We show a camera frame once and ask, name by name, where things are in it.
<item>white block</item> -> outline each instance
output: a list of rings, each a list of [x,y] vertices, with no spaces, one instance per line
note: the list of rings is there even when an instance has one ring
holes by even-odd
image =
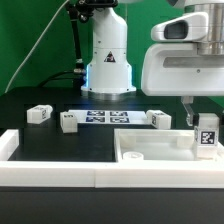
[[[195,145],[194,151],[198,159],[214,159],[217,155],[218,147]]]
[[[7,161],[19,146],[18,130],[7,130],[0,137],[0,161]]]
[[[171,128],[172,117],[161,110],[148,110],[146,116],[152,126],[160,130]]]
[[[64,133],[78,132],[78,120],[74,113],[63,112],[60,114],[61,128]]]
[[[213,159],[217,155],[219,140],[219,117],[215,114],[199,114],[195,127],[195,155],[199,159]]]
[[[122,148],[131,149],[136,146],[136,136],[134,135],[121,135],[120,144]]]
[[[51,117],[53,108],[50,105],[38,105],[27,110],[27,123],[41,124]]]
[[[194,145],[194,135],[190,133],[181,133],[180,136],[177,137],[177,148],[192,148]]]

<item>black and white pattern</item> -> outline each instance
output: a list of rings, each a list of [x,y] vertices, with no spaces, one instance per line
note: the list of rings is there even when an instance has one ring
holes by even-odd
[[[130,123],[130,120],[127,117],[111,117],[110,122],[116,124],[128,124]]]
[[[105,117],[87,117],[87,123],[105,123]]]
[[[87,111],[87,116],[105,116],[105,111],[95,110],[95,111]]]
[[[43,110],[42,111],[42,119],[45,119],[47,117],[47,111]]]
[[[157,116],[164,116],[165,114],[164,113],[155,113],[155,115],[157,115]]]
[[[64,115],[65,118],[73,118],[74,116],[72,114]]]
[[[126,111],[111,111],[111,117],[128,117],[128,112]]]
[[[214,145],[215,144],[215,132],[201,132],[201,144],[202,145]]]
[[[43,107],[35,107],[34,110],[43,110]]]
[[[198,142],[198,129],[197,128],[195,128],[195,130],[194,130],[194,136],[195,136],[195,141],[196,142]]]
[[[152,116],[152,124],[156,125],[156,116]]]

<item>green background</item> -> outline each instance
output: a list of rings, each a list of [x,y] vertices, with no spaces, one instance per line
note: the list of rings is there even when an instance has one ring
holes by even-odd
[[[40,34],[62,5],[62,0],[0,1],[0,95]],[[151,28],[180,16],[165,0],[144,0],[120,4],[116,12],[128,23],[128,61],[133,66],[133,84],[140,88],[144,55],[150,45]],[[85,64],[92,58],[92,23],[79,24],[81,50]],[[72,29],[66,10],[62,10],[37,49],[13,82],[13,87],[36,86],[50,75],[75,67]],[[70,86],[66,81],[50,85]],[[223,98],[215,98],[224,104]]]

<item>small white cube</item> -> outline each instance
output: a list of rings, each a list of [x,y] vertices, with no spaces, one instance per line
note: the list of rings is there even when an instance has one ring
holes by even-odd
[[[182,149],[191,149],[194,145],[194,135],[189,133],[181,133],[177,137],[177,147]]]
[[[195,157],[198,159],[214,159],[218,152],[216,146],[198,146],[194,145]]]
[[[146,116],[152,126],[160,130],[171,128],[172,117],[161,110],[148,110]]]
[[[219,129],[219,117],[211,113],[199,113],[199,124],[201,129]]]
[[[122,148],[133,149],[136,146],[136,136],[120,135],[120,145]]]
[[[219,129],[194,128],[195,143],[198,146],[218,146]]]
[[[74,113],[63,112],[60,114],[61,128],[63,133],[78,132],[78,120]]]
[[[53,108],[50,105],[38,105],[27,110],[27,123],[41,124],[51,117]]]

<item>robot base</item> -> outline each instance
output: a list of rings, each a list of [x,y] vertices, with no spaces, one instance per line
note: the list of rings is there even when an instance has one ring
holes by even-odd
[[[89,91],[85,88],[82,88],[81,94],[84,97],[89,97],[89,98],[93,98],[96,100],[119,101],[119,100],[123,100],[127,97],[135,96],[136,88],[132,88],[129,91],[123,92],[123,93],[99,93],[99,92],[93,92],[93,91]]]

